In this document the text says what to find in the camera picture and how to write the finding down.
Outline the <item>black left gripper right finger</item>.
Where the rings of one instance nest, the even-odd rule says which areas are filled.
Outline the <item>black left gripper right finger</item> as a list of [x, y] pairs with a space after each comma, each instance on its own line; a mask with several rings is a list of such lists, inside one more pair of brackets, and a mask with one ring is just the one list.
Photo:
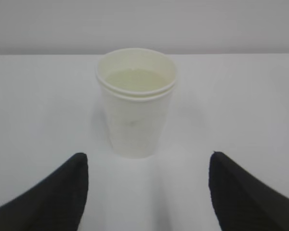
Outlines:
[[222, 152], [210, 157], [209, 189], [223, 231], [289, 231], [289, 198]]

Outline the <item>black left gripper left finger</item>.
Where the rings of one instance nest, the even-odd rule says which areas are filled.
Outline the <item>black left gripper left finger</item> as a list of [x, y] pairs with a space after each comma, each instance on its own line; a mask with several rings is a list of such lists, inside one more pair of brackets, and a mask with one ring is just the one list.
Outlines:
[[33, 188], [0, 206], [0, 231], [76, 231], [88, 189], [87, 155], [74, 154]]

